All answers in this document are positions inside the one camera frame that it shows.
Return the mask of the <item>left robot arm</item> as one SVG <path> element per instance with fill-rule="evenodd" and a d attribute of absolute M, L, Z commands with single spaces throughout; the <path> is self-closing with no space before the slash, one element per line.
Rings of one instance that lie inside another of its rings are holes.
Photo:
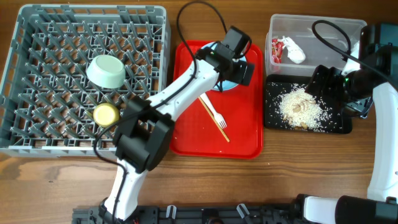
<path fill-rule="evenodd" d="M 169 149 L 178 117 L 202 94 L 222 82 L 248 86 L 254 64 L 244 55 L 252 40 L 232 26 L 224 40 L 190 52 L 186 71 L 160 93 L 143 100 L 134 97 L 115 122 L 113 144 L 118 167 L 111 195 L 100 206 L 106 223 L 125 223 L 137 208 L 137 196 L 147 173 Z"/>

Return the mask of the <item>wooden chopstick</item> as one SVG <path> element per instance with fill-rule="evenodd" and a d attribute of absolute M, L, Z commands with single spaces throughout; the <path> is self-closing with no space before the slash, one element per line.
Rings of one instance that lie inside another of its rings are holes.
<path fill-rule="evenodd" d="M 216 119 L 214 118 L 214 116 L 212 115 L 210 109 L 207 107 L 207 105 L 205 104 L 205 102 L 199 97 L 198 98 L 201 102 L 201 104 L 203 105 L 203 107 L 205 108 L 206 112 L 210 115 L 211 119 L 213 120 L 213 122 L 216 124 L 217 128 L 219 129 L 219 131 L 221 132 L 221 134 L 223 135 L 223 137 L 226 139 L 227 142 L 230 142 L 229 138 L 227 137 L 227 135 L 225 134 L 225 132 L 223 131 L 223 129 L 221 128 L 221 126 L 217 123 Z"/>

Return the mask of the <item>green bowl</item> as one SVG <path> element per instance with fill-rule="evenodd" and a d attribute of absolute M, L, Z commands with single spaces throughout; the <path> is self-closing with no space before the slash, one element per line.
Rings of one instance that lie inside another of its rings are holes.
<path fill-rule="evenodd" d="M 101 88 L 120 88 L 126 78 L 125 65 L 112 55 L 96 56 L 86 69 L 92 83 Z"/>

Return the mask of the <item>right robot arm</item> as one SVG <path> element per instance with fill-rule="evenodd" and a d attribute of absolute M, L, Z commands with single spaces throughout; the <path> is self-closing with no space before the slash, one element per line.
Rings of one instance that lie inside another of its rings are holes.
<path fill-rule="evenodd" d="M 304 223 L 397 223 L 397 25 L 380 22 L 361 29 L 359 56 L 315 37 L 360 65 L 343 75 L 336 68 L 318 66 L 306 92 L 327 96 L 339 104 L 371 97 L 376 110 L 374 167 L 367 197 L 323 198 L 300 194 L 290 205 L 290 218 Z"/>

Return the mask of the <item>white plastic fork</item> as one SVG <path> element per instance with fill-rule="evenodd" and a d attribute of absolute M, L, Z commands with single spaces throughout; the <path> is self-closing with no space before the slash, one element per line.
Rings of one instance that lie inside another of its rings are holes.
<path fill-rule="evenodd" d="M 206 104 L 206 106 L 210 109 L 215 121 L 219 124 L 219 126 L 224 129 L 227 127 L 226 121 L 224 120 L 224 117 L 218 113 L 213 104 L 211 103 L 210 99 L 208 98 L 206 93 L 203 93 L 200 95 L 200 98 L 203 100 L 203 102 Z"/>

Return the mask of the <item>red snack wrapper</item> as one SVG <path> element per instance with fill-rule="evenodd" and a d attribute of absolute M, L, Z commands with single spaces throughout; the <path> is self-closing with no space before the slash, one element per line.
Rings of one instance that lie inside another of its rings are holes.
<path fill-rule="evenodd" d="M 278 39 L 271 40 L 271 56 L 274 63 L 282 62 L 284 43 Z"/>

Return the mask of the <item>light blue plate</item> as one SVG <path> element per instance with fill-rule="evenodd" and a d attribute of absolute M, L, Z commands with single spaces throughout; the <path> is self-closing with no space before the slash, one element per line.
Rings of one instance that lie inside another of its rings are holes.
<path fill-rule="evenodd" d="M 206 48 L 206 47 L 210 47 L 212 50 L 214 50 L 214 49 L 216 49 L 216 46 L 217 46 L 217 45 L 218 45 L 218 44 L 217 44 L 216 42 L 210 42 L 210 43 L 207 43 L 207 44 L 203 45 L 203 46 L 201 47 L 201 49 L 204 49 L 204 48 Z M 225 80 L 225 81 L 223 81 L 222 83 L 218 82 L 218 83 L 212 88 L 212 90 L 214 90 L 214 91 L 219 91 L 219 88 L 218 88 L 218 87 L 219 87 L 220 84 L 222 84 L 222 89 L 223 89 L 223 91 L 232 90 L 233 88 L 235 88 L 235 87 L 238 86 L 237 83 L 234 83 L 234 82 Z"/>

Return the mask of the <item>yellow cup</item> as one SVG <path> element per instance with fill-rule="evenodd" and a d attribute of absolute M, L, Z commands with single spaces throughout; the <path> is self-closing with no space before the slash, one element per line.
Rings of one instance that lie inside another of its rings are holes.
<path fill-rule="evenodd" d="M 93 119 L 97 125 L 106 128 L 120 119 L 120 113 L 114 105 L 102 103 L 95 107 Z"/>

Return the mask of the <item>white napkin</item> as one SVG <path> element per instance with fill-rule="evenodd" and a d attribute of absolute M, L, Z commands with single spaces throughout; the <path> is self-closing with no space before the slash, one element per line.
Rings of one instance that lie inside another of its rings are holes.
<path fill-rule="evenodd" d="M 278 39 L 278 41 L 284 44 L 282 48 L 287 49 L 287 57 L 293 63 L 300 64 L 305 61 L 306 56 L 303 50 L 290 37 L 283 36 L 281 39 Z"/>

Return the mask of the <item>rice and peanut shells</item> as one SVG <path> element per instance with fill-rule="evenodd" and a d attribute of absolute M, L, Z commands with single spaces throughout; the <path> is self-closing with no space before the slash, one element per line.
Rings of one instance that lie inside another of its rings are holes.
<path fill-rule="evenodd" d="M 318 120 L 323 110 L 315 97 L 306 93 L 305 88 L 284 95 L 280 103 L 283 119 L 287 119 L 296 130 L 308 131 L 308 128 L 319 127 Z"/>

